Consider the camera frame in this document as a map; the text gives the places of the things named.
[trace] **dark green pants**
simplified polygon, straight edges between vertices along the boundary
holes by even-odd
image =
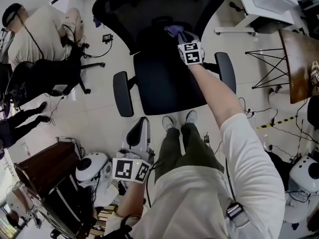
[[[216,159],[213,150],[200,138],[197,127],[193,123],[187,123],[181,127],[185,155],[181,154],[179,144],[179,131],[170,128],[161,144],[159,159],[164,163],[155,169],[155,182],[162,175],[186,165],[207,166],[224,172],[224,167]]]

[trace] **shoe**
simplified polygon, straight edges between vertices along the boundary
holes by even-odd
[[[275,93],[278,93],[279,89],[282,89],[282,88],[283,88],[283,87],[282,87],[280,84],[278,84],[278,85],[276,86]]]
[[[273,92],[275,92],[274,89],[273,89],[273,88],[270,88],[270,89],[268,90],[268,97],[269,97],[270,94],[273,93]]]
[[[196,121],[197,121],[197,112],[195,112],[194,110],[191,110],[186,116],[185,124],[187,124],[187,123],[195,124]]]
[[[172,127],[175,127],[174,121],[169,116],[164,116],[162,124],[166,131]]]
[[[51,119],[48,116],[38,116],[36,119],[40,122],[45,123],[49,123],[51,121]]]
[[[39,114],[43,113],[43,111],[45,110],[45,108],[47,108],[48,106],[48,103],[47,102],[43,102],[39,107],[38,107],[38,110],[39,110]]]

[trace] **white sneaker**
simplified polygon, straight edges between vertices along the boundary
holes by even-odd
[[[169,116],[164,116],[162,124],[166,131],[172,127],[175,127],[174,121]]]
[[[197,112],[195,112],[194,110],[190,111],[187,116],[186,116],[186,122],[187,123],[193,123],[195,124],[197,121]]]

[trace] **mesh backrest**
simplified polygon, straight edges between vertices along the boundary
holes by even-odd
[[[115,31],[132,53],[138,47],[139,35],[147,28],[162,23],[180,24],[202,37],[204,29],[224,0],[97,0],[93,14]],[[162,17],[170,18],[166,23]],[[154,36],[150,44],[159,42]]]

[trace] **black and yellow tape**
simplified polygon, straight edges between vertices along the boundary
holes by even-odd
[[[263,128],[271,127],[271,126],[274,126],[274,125],[279,125],[279,124],[282,124],[284,122],[287,122],[287,121],[290,121],[290,120],[294,120],[296,117],[297,116],[293,116],[293,117],[290,117],[288,119],[284,119],[284,120],[275,122],[273,125],[271,125],[271,124],[261,125],[261,126],[257,127],[257,129],[263,129]]]

